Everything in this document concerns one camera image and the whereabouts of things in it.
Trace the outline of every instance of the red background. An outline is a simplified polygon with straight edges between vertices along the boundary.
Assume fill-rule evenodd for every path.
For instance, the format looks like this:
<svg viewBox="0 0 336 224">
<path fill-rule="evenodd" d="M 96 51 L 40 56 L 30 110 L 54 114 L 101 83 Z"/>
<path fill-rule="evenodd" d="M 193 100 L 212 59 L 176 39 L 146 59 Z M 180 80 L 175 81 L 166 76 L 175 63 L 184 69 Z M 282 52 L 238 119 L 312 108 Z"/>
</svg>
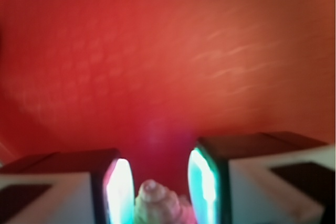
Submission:
<svg viewBox="0 0 336 224">
<path fill-rule="evenodd" d="M 117 147 L 187 193 L 205 134 L 335 138 L 335 0 L 0 0 L 0 160 Z"/>
</svg>

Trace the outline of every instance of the black panel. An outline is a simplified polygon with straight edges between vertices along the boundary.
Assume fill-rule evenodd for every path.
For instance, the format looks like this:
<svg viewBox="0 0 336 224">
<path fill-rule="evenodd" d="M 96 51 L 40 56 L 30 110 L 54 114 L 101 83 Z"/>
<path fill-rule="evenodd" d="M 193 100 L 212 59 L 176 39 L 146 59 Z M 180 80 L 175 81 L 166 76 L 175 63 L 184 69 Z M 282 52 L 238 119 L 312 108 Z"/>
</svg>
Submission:
<svg viewBox="0 0 336 224">
<path fill-rule="evenodd" d="M 291 132 L 201 137 L 198 142 L 215 159 L 273 155 L 324 146 L 325 143 Z"/>
<path fill-rule="evenodd" d="M 5 223 L 45 193 L 52 185 L 10 185 L 0 190 L 0 223 Z"/>
<path fill-rule="evenodd" d="M 335 202 L 335 171 L 313 162 L 273 167 L 276 175 L 324 206 Z"/>
</svg>

